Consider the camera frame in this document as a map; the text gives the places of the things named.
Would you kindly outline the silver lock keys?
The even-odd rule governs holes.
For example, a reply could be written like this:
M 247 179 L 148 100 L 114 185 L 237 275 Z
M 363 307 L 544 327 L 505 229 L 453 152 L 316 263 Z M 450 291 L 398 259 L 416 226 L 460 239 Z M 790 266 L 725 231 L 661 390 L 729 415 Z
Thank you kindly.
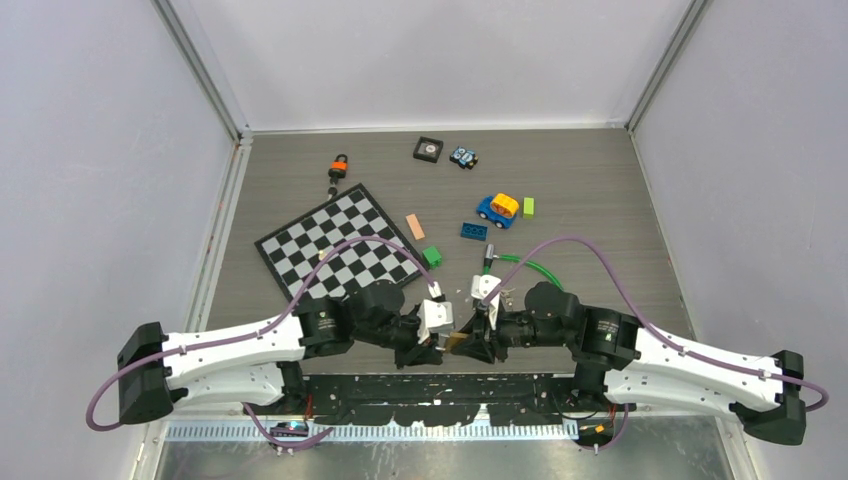
M 512 289 L 504 289 L 501 291 L 502 301 L 507 307 L 512 307 L 514 304 L 512 292 Z

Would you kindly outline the brass padlock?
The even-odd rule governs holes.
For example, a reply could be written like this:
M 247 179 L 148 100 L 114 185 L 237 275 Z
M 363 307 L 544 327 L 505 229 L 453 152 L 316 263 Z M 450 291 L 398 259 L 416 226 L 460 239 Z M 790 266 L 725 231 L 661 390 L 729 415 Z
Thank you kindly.
M 452 352 L 456 347 L 462 344 L 468 335 L 458 332 L 452 332 L 449 335 L 439 335 L 438 349 L 445 353 Z

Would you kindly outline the green cable lock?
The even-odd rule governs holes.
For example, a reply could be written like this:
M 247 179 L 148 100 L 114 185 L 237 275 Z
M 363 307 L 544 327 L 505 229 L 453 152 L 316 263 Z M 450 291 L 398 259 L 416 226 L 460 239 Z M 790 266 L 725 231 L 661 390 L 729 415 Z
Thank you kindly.
M 495 252 L 495 246 L 493 244 L 487 244 L 484 248 L 482 264 L 483 275 L 487 275 L 490 273 L 491 267 L 495 260 L 509 262 L 515 265 L 521 265 L 525 268 L 531 269 L 536 273 L 540 274 L 545 280 L 558 287 L 560 290 L 564 289 L 563 284 L 558 279 L 558 277 L 546 267 L 532 260 L 523 261 L 522 258 L 517 255 L 498 254 Z

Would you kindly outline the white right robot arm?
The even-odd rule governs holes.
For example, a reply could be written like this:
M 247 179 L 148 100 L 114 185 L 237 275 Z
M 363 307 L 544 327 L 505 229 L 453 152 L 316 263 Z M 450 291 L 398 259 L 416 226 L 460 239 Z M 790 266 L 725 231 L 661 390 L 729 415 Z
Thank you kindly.
M 556 398 L 560 407 L 669 406 L 736 419 L 745 433 L 773 444 L 802 443 L 801 355 L 754 357 L 650 331 L 632 315 L 584 305 L 549 282 L 527 292 L 523 310 L 503 311 L 482 302 L 493 283 L 486 276 L 473 287 L 473 315 L 449 337 L 450 353 L 494 364 L 512 348 L 565 347 L 576 367 L 569 392 Z

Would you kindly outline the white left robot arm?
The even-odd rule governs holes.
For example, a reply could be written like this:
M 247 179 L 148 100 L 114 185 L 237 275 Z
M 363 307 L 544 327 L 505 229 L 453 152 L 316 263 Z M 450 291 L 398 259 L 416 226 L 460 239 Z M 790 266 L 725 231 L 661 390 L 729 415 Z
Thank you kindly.
M 117 356 L 119 422 L 159 420 L 198 404 L 272 404 L 298 412 L 307 398 L 297 380 L 300 361 L 341 355 L 355 342 L 394 353 L 397 368 L 439 365 L 438 333 L 453 325 L 441 289 L 409 313 L 401 287 L 377 281 L 342 297 L 301 299 L 284 318 L 193 334 L 139 326 Z

